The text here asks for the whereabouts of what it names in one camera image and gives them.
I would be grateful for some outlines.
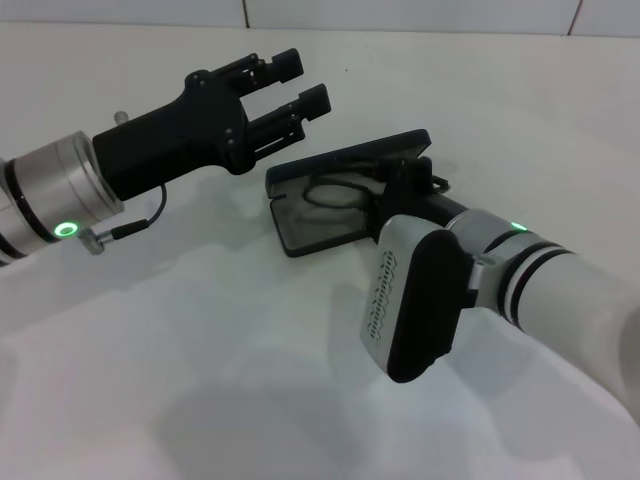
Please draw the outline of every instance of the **open case lid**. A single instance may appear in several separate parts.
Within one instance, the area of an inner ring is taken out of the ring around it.
[[[272,199],[271,213],[287,256],[309,255],[373,235],[364,210],[328,208],[306,201],[303,192],[310,183],[310,176],[341,159],[417,158],[429,145],[431,139],[427,131],[414,130],[270,168],[266,175],[266,190]],[[353,173],[340,176],[350,182],[365,184],[380,194],[384,190],[382,183],[353,177]],[[343,201],[350,203],[354,190],[333,187],[329,195],[338,205]]]

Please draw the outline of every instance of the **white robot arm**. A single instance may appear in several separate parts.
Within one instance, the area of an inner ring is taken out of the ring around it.
[[[640,293],[630,285],[482,210],[445,228],[394,216],[376,261],[361,339],[392,379],[424,372],[451,348],[460,309],[484,307],[589,375],[640,425]]]

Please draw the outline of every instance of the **green indicator light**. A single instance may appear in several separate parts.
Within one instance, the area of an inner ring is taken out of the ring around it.
[[[523,232],[526,232],[527,230],[529,230],[527,227],[525,227],[524,225],[520,225],[519,223],[516,222],[511,222],[511,226],[513,228],[515,228],[516,230],[522,230]]]
[[[53,230],[53,233],[56,234],[56,237],[64,238],[64,237],[70,237],[71,235],[75,234],[77,231],[78,231],[78,226],[75,223],[63,222]]]

